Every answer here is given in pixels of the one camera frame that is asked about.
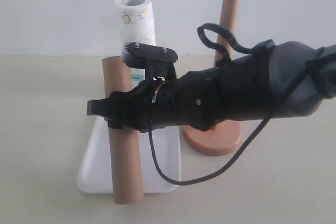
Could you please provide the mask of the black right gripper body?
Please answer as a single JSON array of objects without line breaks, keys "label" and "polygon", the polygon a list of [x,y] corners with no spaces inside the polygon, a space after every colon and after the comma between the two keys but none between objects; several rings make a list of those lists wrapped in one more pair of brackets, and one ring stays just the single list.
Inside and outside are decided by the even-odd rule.
[{"label": "black right gripper body", "polygon": [[223,120],[219,79],[190,71],[179,79],[146,81],[123,94],[119,120],[139,131],[190,125],[207,131]]}]

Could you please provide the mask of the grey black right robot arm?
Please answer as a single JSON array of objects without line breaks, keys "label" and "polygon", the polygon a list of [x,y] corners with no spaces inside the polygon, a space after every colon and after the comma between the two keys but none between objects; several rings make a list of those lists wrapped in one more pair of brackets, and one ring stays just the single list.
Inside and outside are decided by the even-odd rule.
[{"label": "grey black right robot arm", "polygon": [[201,131],[224,120],[249,121],[311,115],[335,97],[335,46],[296,41],[265,43],[263,52],[178,79],[146,81],[129,92],[90,100],[87,114],[110,126],[140,132],[189,125]]}]

